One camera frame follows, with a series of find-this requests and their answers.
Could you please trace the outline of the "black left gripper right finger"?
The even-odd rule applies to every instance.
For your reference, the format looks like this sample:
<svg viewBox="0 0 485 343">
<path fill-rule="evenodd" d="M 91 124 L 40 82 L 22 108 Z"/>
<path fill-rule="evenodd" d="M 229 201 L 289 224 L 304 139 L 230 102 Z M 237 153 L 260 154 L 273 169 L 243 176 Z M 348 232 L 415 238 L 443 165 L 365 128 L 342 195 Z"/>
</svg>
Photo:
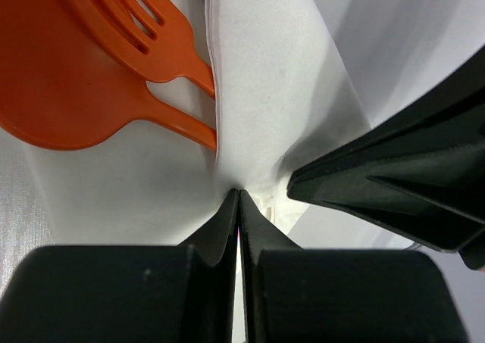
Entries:
<svg viewBox="0 0 485 343">
<path fill-rule="evenodd" d="M 250 342 L 466 342 L 443 274 L 400 250 L 304 249 L 239 194 Z"/>
</svg>

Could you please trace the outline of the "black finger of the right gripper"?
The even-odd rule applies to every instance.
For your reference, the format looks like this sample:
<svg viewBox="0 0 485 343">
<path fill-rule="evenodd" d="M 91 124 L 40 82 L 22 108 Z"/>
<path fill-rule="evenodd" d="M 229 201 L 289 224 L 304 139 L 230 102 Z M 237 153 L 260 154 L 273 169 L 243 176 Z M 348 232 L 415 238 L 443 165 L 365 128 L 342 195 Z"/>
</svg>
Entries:
<svg viewBox="0 0 485 343">
<path fill-rule="evenodd" d="M 483 50 L 375 129 L 296 170 L 287 194 L 483 269 Z"/>
</svg>

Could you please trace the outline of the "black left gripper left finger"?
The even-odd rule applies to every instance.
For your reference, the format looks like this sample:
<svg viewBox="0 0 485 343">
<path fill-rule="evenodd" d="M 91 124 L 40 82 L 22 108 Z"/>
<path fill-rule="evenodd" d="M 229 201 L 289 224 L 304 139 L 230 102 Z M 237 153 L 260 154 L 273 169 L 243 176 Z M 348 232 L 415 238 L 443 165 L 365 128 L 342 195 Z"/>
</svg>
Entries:
<svg viewBox="0 0 485 343">
<path fill-rule="evenodd" d="M 239 193 L 178 245 L 50 245 L 1 299 L 3 342 L 229 342 Z"/>
</svg>

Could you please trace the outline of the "white paper napkin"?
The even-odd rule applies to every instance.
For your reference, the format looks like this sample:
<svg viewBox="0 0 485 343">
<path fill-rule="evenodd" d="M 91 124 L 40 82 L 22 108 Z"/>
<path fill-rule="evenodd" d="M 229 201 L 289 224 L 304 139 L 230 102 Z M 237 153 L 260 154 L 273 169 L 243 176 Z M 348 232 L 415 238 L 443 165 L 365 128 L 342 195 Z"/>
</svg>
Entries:
<svg viewBox="0 0 485 343">
<path fill-rule="evenodd" d="M 1 134 L 1 249 L 175 245 L 233 187 L 311 248 L 406 248 L 357 217 L 291 201 L 290 174 L 384 122 L 484 44 L 484 0 L 172 0 L 212 62 L 216 99 L 188 80 L 158 101 L 217 130 L 211 152 L 144 120 L 81 151 Z"/>
</svg>

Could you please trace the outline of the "orange plastic spoon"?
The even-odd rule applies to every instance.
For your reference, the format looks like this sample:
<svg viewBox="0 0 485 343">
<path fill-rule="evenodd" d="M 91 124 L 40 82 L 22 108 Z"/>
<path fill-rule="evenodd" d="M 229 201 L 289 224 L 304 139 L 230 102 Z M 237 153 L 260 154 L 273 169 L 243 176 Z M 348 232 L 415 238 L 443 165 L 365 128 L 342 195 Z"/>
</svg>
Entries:
<svg viewBox="0 0 485 343">
<path fill-rule="evenodd" d="M 92 33 L 107 23 L 92 0 L 1 0 L 1 126 L 52 150 L 97 145 L 147 120 L 210 150 L 216 132 L 156 98 L 150 81 Z"/>
</svg>

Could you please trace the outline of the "orange plastic fork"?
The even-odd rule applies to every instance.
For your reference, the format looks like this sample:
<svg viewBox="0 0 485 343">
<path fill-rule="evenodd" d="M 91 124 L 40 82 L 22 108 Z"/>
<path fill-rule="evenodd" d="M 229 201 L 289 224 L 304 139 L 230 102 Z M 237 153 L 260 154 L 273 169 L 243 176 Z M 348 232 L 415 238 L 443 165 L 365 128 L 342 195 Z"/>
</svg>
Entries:
<svg viewBox="0 0 485 343">
<path fill-rule="evenodd" d="M 107 21 L 92 33 L 100 45 L 146 80 L 185 77 L 215 97 L 211 66 L 195 48 L 192 27 L 171 0 L 92 0 Z"/>
</svg>

